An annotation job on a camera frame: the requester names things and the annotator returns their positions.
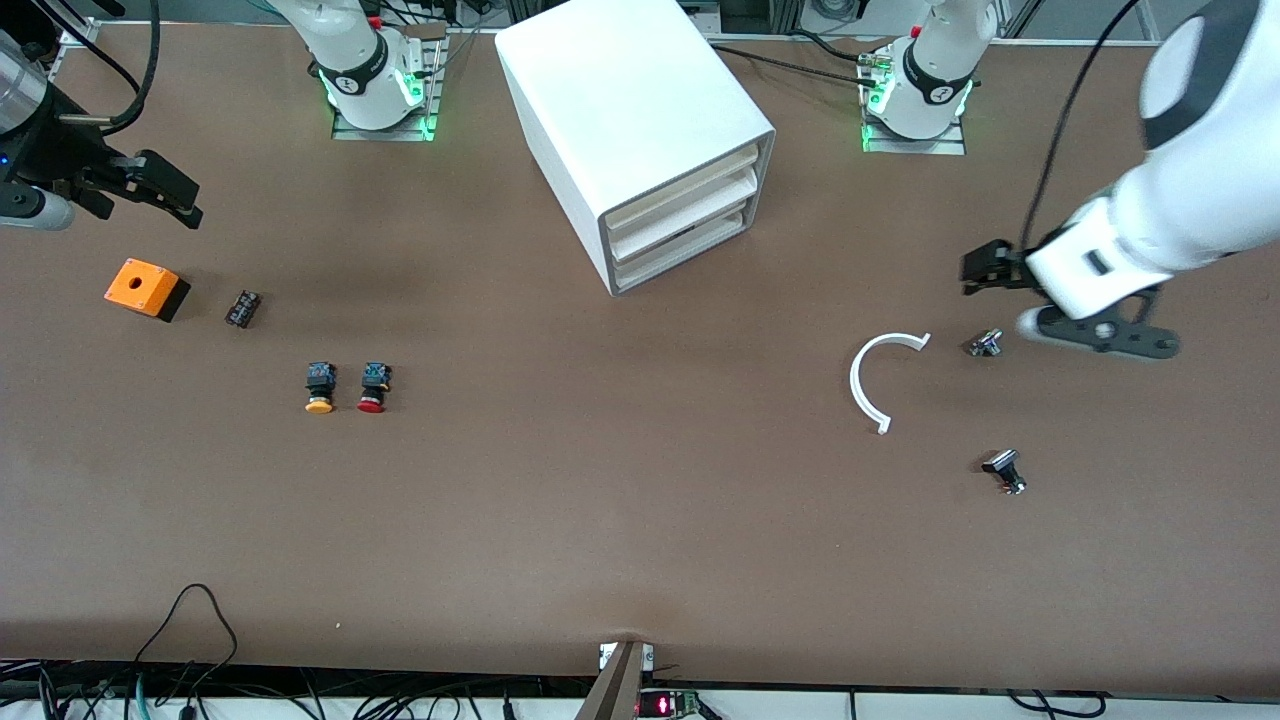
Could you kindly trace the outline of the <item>white curved plastic arc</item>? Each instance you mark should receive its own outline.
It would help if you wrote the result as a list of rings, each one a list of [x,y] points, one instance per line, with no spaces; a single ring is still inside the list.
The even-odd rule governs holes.
[[[892,332],[878,334],[868,340],[852,356],[847,370],[847,384],[852,401],[859,407],[859,410],[876,425],[876,433],[878,436],[884,436],[891,425],[892,418],[888,414],[881,411],[867,396],[864,384],[861,382],[861,366],[873,348],[878,348],[886,345],[896,345],[901,347],[908,347],[914,351],[922,351],[932,340],[932,333],[925,332],[922,334],[909,334],[902,332]]]

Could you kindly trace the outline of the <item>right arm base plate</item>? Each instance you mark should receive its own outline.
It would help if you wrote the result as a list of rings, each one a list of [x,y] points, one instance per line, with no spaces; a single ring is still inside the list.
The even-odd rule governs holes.
[[[326,100],[332,106],[332,137],[334,140],[365,140],[380,142],[431,142],[435,138],[445,79],[445,64],[451,58],[451,37],[420,38],[398,28],[384,27],[379,35],[388,40],[390,55],[387,69],[372,94],[384,104],[404,113],[394,122],[378,128],[355,124],[342,111],[332,86],[326,86]]]

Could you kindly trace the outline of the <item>black-headed switch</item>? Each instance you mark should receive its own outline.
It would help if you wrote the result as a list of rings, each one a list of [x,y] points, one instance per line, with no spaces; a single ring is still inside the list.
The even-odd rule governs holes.
[[[1015,448],[1006,448],[980,461],[980,470],[998,478],[1005,495],[1021,495],[1027,480],[1016,468],[1019,457]]]

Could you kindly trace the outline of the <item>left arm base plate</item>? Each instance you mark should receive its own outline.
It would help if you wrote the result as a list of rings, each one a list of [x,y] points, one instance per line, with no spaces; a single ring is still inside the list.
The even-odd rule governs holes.
[[[872,86],[860,91],[861,149],[961,156],[965,152],[961,115],[973,81],[941,85],[924,91],[905,79],[899,59],[883,47],[859,70]]]

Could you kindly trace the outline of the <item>red digit display device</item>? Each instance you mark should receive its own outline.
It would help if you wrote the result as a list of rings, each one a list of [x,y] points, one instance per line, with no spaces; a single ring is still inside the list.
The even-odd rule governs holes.
[[[684,720],[700,714],[701,701],[694,691],[645,689],[637,694],[636,720]]]

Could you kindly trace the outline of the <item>white drawer cabinet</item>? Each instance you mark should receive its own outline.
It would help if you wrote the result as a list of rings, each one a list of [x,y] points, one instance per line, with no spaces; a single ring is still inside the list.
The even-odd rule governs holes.
[[[774,127],[677,0],[567,0],[499,31],[495,51],[530,152],[609,295],[605,215],[759,143],[753,225]]]

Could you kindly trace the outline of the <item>red-capped push button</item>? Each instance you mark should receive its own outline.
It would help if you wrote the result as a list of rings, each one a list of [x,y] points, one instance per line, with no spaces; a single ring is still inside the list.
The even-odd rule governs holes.
[[[356,404],[361,413],[380,414],[385,411],[392,375],[393,369],[385,363],[370,361],[365,364],[361,393]]]

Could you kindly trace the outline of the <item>orange box with hole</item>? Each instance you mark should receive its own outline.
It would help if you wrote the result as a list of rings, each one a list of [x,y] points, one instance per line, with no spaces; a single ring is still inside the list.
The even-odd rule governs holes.
[[[129,258],[102,297],[141,316],[172,323],[189,292],[189,282],[173,270]]]

